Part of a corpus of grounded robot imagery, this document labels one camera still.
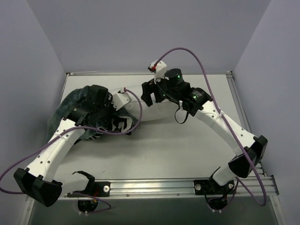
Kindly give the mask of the white pillow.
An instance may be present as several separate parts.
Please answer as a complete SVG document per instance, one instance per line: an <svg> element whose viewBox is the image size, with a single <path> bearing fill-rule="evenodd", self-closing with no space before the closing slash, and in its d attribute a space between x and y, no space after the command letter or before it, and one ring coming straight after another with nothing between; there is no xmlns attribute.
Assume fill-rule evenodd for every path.
<svg viewBox="0 0 300 225"><path fill-rule="evenodd" d="M156 103L153 95L151 95L151 100L153 104L151 106L147 106L146 103L141 99L143 93L141 86L131 86L129 87L129 90L134 92L141 101L142 104L141 121L159 120L159 119L172 117L178 108L178 106L175 103L172 103L167 99L165 99L161 103ZM121 109L119 109L116 113L118 116L130 117L133 120L137 121L140 116L140 107L136 98L130 93L129 96L132 99L132 101L126 104Z"/></svg>

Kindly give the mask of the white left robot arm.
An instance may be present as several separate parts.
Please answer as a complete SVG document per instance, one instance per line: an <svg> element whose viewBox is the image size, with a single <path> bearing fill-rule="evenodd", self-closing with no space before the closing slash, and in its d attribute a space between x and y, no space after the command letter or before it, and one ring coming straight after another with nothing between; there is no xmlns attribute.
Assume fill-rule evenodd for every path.
<svg viewBox="0 0 300 225"><path fill-rule="evenodd" d="M24 194L50 207L63 194L79 192L90 196L94 193L95 177L87 172L73 172L67 181L57 181L54 176L64 157L87 130L96 129L97 121L106 124L111 120L115 110L112 101L106 87L92 85L87 88L86 96L67 107L50 141L26 168L18 168L14 173Z"/></svg>

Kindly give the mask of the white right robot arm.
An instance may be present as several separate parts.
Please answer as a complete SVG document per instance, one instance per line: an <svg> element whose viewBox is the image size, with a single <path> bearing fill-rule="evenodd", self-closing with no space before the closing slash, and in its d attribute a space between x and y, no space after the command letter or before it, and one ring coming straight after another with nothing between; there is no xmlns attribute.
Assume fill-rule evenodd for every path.
<svg viewBox="0 0 300 225"><path fill-rule="evenodd" d="M255 136L218 110L213 98L203 89L191 87L178 68L166 71L163 79L144 82L141 99L147 106L164 100L175 103L179 109L208 125L232 148L235 157L218 168L208 182L209 190L215 194L232 179L246 178L252 171L251 165L257 165L265 153L268 140L263 135Z"/></svg>

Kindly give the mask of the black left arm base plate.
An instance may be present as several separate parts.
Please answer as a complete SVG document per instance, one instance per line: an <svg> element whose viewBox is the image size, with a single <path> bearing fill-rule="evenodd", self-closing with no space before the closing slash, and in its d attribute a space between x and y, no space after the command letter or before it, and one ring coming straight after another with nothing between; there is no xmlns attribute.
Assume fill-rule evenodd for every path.
<svg viewBox="0 0 300 225"><path fill-rule="evenodd" d="M109 181L89 181L84 190L68 193L67 197L80 197L80 194L93 197L108 197L110 189L111 183Z"/></svg>

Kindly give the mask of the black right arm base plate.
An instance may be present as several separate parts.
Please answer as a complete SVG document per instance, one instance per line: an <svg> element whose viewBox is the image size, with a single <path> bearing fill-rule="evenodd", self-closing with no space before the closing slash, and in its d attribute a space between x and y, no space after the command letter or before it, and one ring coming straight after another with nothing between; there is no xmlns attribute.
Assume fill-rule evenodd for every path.
<svg viewBox="0 0 300 225"><path fill-rule="evenodd" d="M232 194L235 188L231 180L223 186L218 185L213 179L194 180L194 191L196 195L227 195Z"/></svg>

